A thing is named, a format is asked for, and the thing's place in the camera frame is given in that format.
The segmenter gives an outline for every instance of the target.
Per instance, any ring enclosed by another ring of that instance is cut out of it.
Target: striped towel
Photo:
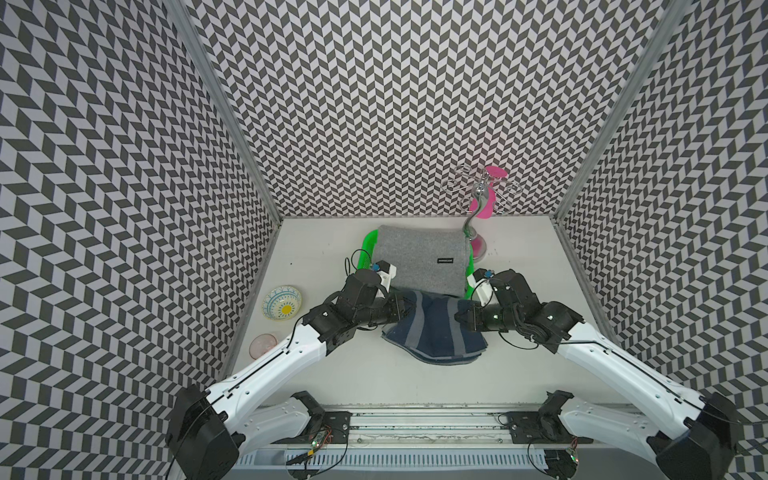
[[[480,332],[465,330],[453,316],[460,300],[452,296],[416,291],[402,295],[414,308],[405,319],[384,327],[382,337],[394,343],[422,362],[433,365],[462,365],[470,363],[488,347]]]

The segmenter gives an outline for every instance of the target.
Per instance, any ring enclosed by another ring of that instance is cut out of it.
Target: white tabletop
[[[251,341],[261,333],[278,340],[288,336],[296,318],[274,322],[261,313],[261,300],[273,288],[292,285],[303,296],[303,315],[344,285],[344,257],[360,248],[363,237],[379,225],[418,228],[461,228],[463,218],[288,219],[283,222],[247,325],[234,371],[253,360]],[[496,272],[522,273],[542,302],[557,300],[594,324],[584,295],[548,217],[492,217],[473,225],[488,241],[488,253],[475,266]],[[302,371],[267,404],[308,390],[324,405],[363,404],[512,404],[540,403],[546,392],[573,392],[594,403],[627,403],[618,393],[559,355],[543,347],[533,351],[503,343],[495,332],[484,333],[488,349],[473,363],[434,366],[380,338],[380,329],[355,337]],[[530,346],[517,333],[506,338]]]

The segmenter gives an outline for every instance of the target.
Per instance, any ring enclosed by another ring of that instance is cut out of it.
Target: black and white pattern
[[[664,2],[400,3],[187,0],[283,214],[459,214],[465,162],[552,212]]]
[[[273,225],[158,0],[0,18],[0,478],[159,475]]]
[[[568,218],[624,345],[750,421],[768,419],[767,15],[694,2]],[[768,478],[766,453],[733,478]]]

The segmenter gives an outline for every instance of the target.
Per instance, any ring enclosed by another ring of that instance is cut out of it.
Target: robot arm
[[[736,407],[720,394],[703,397],[642,363],[559,302],[540,303],[514,270],[478,269],[468,277],[480,303],[456,319],[473,331],[515,330],[583,366],[645,415],[595,406],[567,392],[539,410],[541,434],[559,429],[617,446],[656,462],[671,480],[722,478],[740,439]],[[495,296],[498,303],[489,304]]]
[[[378,262],[357,270],[344,288],[296,322],[291,335],[249,366],[204,392],[176,395],[166,443],[176,465],[171,478],[217,480],[237,459],[264,445],[299,435],[323,409],[306,392],[268,409],[259,406],[298,372],[352,339],[358,326],[394,323],[408,314],[389,292],[396,268]]]

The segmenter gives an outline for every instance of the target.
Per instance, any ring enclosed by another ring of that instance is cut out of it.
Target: decorative bowl
[[[261,311],[270,320],[288,320],[301,308],[301,293],[292,286],[278,286],[261,303]]]

